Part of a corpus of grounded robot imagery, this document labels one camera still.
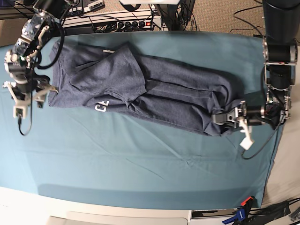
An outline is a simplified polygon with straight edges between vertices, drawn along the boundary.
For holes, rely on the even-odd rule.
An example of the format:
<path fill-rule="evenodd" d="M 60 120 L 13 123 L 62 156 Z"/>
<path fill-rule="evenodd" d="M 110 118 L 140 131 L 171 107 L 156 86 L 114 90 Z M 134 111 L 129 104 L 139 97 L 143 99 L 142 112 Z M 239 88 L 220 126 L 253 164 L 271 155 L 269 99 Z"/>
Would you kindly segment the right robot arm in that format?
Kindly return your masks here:
<path fill-rule="evenodd" d="M 60 41 L 64 42 L 61 20 L 76 3 L 75 0 L 37 0 L 33 6 L 34 15 L 23 26 L 14 47 L 7 51 L 4 68 L 14 81 L 4 82 L 3 86 L 15 101 L 15 110 L 26 110 L 33 101 L 43 107 L 46 94 L 55 90 L 50 85 L 50 78 L 37 75 L 35 69 L 53 66 L 52 63 L 41 66 L 41 50 L 56 31 L 60 32 Z"/>

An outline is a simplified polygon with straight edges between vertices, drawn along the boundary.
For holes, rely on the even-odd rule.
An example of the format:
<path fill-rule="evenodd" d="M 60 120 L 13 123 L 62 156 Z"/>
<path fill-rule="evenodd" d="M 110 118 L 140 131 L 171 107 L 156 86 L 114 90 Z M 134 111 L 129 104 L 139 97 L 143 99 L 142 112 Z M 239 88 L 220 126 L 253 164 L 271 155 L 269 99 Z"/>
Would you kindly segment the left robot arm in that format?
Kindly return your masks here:
<path fill-rule="evenodd" d="M 231 111 L 214 114 L 218 125 L 249 126 L 268 124 L 273 130 L 290 118 L 291 89 L 295 84 L 298 61 L 296 35 L 300 25 L 298 0 L 264 0 L 265 34 L 262 36 L 264 67 L 261 92 L 265 103 L 248 106 L 245 101 Z"/>

